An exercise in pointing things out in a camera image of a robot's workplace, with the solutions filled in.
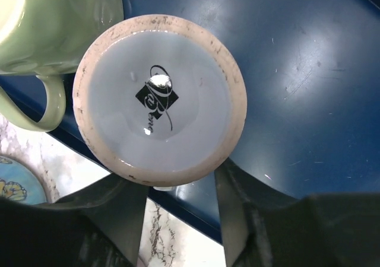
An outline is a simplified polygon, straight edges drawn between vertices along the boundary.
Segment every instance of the marble surface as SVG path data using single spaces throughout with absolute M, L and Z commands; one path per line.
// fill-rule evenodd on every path
M 17 160 L 41 181 L 49 202 L 105 177 L 108 171 L 46 133 L 29 132 L 0 115 L 0 155 Z M 140 258 L 147 267 L 224 267 L 221 245 L 147 199 Z

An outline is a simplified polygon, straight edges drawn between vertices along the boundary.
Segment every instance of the unglazed rim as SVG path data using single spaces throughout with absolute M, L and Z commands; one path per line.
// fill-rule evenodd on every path
M 232 110 L 230 124 L 219 147 L 196 166 L 176 172 L 158 173 L 125 163 L 111 151 L 94 129 L 88 111 L 88 87 L 102 54 L 115 42 L 136 32 L 157 30 L 180 34 L 206 50 L 219 64 L 229 87 Z M 80 134 L 96 158 L 109 170 L 130 181 L 147 186 L 178 186 L 196 181 L 215 170 L 233 151 L 242 134 L 247 109 L 242 74 L 227 48 L 204 28 L 179 17 L 143 15 L 120 22 L 105 31 L 89 47 L 79 64 L 72 91 L 75 120 Z

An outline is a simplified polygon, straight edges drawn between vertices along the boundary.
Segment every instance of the dark blue surface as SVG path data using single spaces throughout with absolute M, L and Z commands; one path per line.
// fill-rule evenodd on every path
M 297 198 L 311 192 L 380 190 L 380 12 L 367 0 L 123 0 L 126 16 L 170 14 L 215 34 L 246 83 L 248 115 L 232 160 Z M 38 117 L 37 78 L 0 84 Z M 68 96 L 72 77 L 66 77 Z M 52 133 L 94 159 L 71 100 Z M 213 175 L 151 198 L 220 240 Z

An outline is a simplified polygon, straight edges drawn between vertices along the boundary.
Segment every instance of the blue coaster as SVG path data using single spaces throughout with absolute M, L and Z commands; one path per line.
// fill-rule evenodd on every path
M 27 205 L 46 202 L 38 179 L 20 163 L 0 156 L 0 196 Z

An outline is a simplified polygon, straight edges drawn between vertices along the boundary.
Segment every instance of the green mug handle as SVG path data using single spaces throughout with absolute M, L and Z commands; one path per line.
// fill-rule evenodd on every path
M 0 114 L 19 128 L 35 132 L 54 130 L 62 121 L 66 110 L 64 82 L 60 75 L 36 76 L 46 90 L 46 110 L 39 122 L 31 120 L 0 87 Z

